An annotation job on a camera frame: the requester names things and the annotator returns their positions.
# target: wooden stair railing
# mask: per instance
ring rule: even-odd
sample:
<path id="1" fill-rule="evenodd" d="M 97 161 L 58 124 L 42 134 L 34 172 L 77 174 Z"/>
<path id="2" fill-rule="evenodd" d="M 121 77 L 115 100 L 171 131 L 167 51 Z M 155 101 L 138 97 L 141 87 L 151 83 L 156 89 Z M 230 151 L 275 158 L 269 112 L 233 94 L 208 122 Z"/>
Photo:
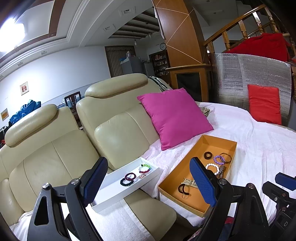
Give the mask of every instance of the wooden stair railing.
<path id="1" fill-rule="evenodd" d="M 267 14 L 268 19 L 269 19 L 269 22 L 264 24 L 264 25 L 261 25 L 260 18 L 259 18 L 258 14 L 257 14 L 257 12 L 259 12 L 261 10 L 266 11 L 266 14 Z M 247 34 L 247 30 L 246 30 L 246 27 L 245 27 L 243 21 L 245 19 L 251 17 L 251 16 L 254 17 L 258 28 L 255 31 L 253 31 L 252 33 Z M 230 45 L 230 41 L 229 41 L 229 38 L 228 38 L 228 35 L 227 35 L 227 31 L 230 30 L 231 28 L 233 28 L 236 25 L 239 25 L 239 28 L 240 28 L 240 30 L 242 32 L 243 38 L 241 40 L 239 40 L 238 42 L 236 42 L 235 44 Z M 211 37 L 209 37 L 207 40 L 205 40 L 203 45 L 208 48 L 210 53 L 215 53 L 213 41 L 215 41 L 217 38 L 222 36 L 222 38 L 224 40 L 224 43 L 225 43 L 225 47 L 226 47 L 226 50 L 224 52 L 226 52 L 226 51 L 234 48 L 235 46 L 239 45 L 244 40 L 250 38 L 252 35 L 256 34 L 257 32 L 260 32 L 260 34 L 266 33 L 265 28 L 268 27 L 268 26 L 270 26 L 273 33 L 279 33 L 280 32 L 278 30 L 278 28 L 277 28 L 277 25 L 276 25 L 276 23 L 275 23 L 275 21 L 273 19 L 273 16 L 272 16 L 271 12 L 269 11 L 268 7 L 265 4 L 262 4 L 262 5 L 260 5 L 260 6 L 256 7 L 256 8 L 254 8 L 254 9 L 252 9 L 251 11 L 245 13 L 244 15 L 234 19 L 232 22 L 230 22 L 229 24 L 227 24 L 226 26 L 221 28 L 219 31 L 217 31 Z M 290 37 L 290 34 L 289 33 L 283 33 L 283 36 L 284 37 L 289 37 L 291 47 L 292 47 L 292 49 L 294 51 L 294 54 L 296 56 L 295 43 L 293 42 L 292 38 Z"/>

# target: blue tarp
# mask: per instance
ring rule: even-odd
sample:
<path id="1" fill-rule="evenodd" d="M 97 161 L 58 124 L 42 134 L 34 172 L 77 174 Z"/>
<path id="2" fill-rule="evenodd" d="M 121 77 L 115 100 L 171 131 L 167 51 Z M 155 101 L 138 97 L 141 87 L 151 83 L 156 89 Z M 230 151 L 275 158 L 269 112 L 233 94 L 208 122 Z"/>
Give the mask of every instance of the blue tarp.
<path id="1" fill-rule="evenodd" d="M 14 114 L 10 118 L 11 124 L 15 124 L 21 118 L 23 118 L 27 114 L 31 113 L 33 110 L 36 110 L 36 109 L 38 109 L 40 107 L 41 107 L 41 102 L 40 101 L 36 102 L 36 101 L 33 101 L 33 100 L 29 100 L 28 104 L 24 104 L 21 107 L 21 109 L 18 112 L 16 112 L 16 114 Z"/>

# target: magenta cushion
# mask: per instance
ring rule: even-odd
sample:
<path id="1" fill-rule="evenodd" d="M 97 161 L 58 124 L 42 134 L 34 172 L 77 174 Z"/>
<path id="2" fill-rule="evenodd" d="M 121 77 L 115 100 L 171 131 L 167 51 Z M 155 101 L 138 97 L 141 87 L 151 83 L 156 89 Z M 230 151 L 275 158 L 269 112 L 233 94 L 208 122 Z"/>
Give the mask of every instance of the magenta cushion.
<path id="1" fill-rule="evenodd" d="M 160 136 L 161 150 L 213 130 L 212 125 L 184 88 L 137 97 Z"/>

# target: metal bolt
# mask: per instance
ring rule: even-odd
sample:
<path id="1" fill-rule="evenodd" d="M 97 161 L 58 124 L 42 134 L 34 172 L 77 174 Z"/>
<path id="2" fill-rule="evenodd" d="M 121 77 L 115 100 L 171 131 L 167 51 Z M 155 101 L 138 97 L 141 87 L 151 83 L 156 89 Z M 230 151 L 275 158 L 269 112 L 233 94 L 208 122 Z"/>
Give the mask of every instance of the metal bolt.
<path id="1" fill-rule="evenodd" d="M 251 189 L 254 189 L 255 185 L 253 183 L 248 183 L 248 187 L 251 188 Z"/>
<path id="2" fill-rule="evenodd" d="M 44 184 L 42 185 L 42 188 L 43 188 L 44 190 L 49 190 L 49 189 L 50 189 L 50 184 L 49 184 L 49 183 L 44 183 Z"/>
<path id="3" fill-rule="evenodd" d="M 227 184 L 227 181 L 226 181 L 226 179 L 221 178 L 221 179 L 219 179 L 219 183 L 220 183 L 221 185 L 225 185 L 225 184 Z"/>
<path id="4" fill-rule="evenodd" d="M 79 179 L 77 178 L 74 178 L 72 181 L 71 181 L 71 184 L 72 185 L 77 185 L 79 183 Z"/>

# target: silver insulation board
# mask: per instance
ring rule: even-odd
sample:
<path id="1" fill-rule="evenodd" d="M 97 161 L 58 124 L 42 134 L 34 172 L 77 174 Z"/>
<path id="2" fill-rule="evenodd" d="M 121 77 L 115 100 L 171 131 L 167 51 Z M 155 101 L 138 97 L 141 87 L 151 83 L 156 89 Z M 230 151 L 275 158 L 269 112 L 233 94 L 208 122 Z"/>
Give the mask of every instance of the silver insulation board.
<path id="1" fill-rule="evenodd" d="M 211 54 L 214 102 L 249 110 L 248 84 L 279 89 L 282 124 L 287 123 L 291 101 L 290 64 L 246 54 Z"/>

